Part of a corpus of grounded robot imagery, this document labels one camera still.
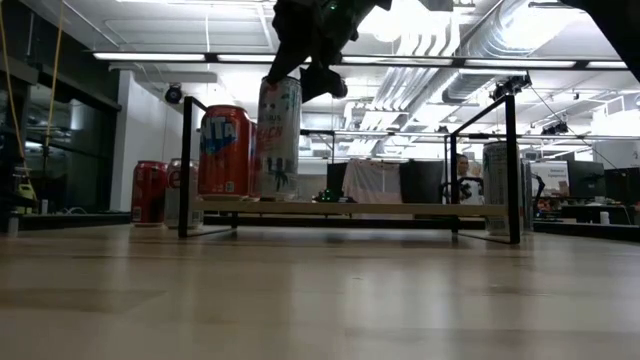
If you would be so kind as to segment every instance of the silver can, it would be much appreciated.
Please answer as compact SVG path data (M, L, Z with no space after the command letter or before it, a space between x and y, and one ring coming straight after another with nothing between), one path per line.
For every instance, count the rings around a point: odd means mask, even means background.
M508 203L509 193L507 182L509 180L507 167L507 143L503 141L488 143L482 149L482 168L484 180L484 203L486 205L503 205ZM518 166L518 194L522 194L521 169ZM522 233L522 196L518 196L520 208L520 232ZM508 236L508 216L488 216L486 228L489 235Z
M180 159L171 159L167 168L167 188L165 190L164 224L169 229L178 227L180 218ZM202 211L193 210L193 203L198 199L198 162L189 162L189 216L187 226L191 229L202 224Z
M269 85L263 79L258 101L256 188L263 198L291 200L298 190L300 81L286 77Z

